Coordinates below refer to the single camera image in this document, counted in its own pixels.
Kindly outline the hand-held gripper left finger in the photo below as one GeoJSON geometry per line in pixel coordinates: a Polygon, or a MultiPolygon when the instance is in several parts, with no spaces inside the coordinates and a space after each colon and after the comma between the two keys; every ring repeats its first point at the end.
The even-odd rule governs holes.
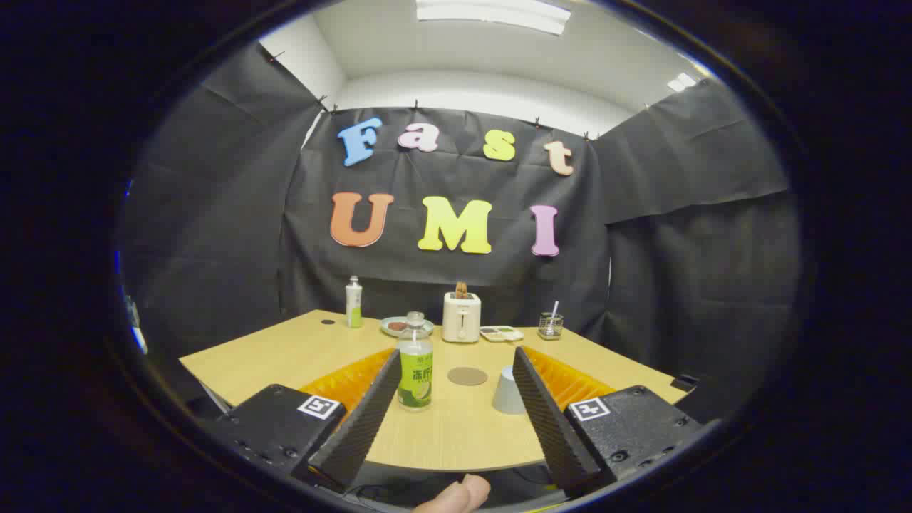
{"type": "Polygon", "coordinates": [[[387,348],[303,390],[270,384],[209,429],[260,470],[342,493],[361,470],[401,376],[400,351],[387,348]]]}

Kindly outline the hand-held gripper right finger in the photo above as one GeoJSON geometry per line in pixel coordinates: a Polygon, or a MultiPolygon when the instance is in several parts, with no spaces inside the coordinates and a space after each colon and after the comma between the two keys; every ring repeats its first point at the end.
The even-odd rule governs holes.
{"type": "Polygon", "coordinates": [[[516,348],[512,375],[551,478],[568,496],[640,475],[705,429],[642,384],[613,392],[533,348],[516,348]]]}

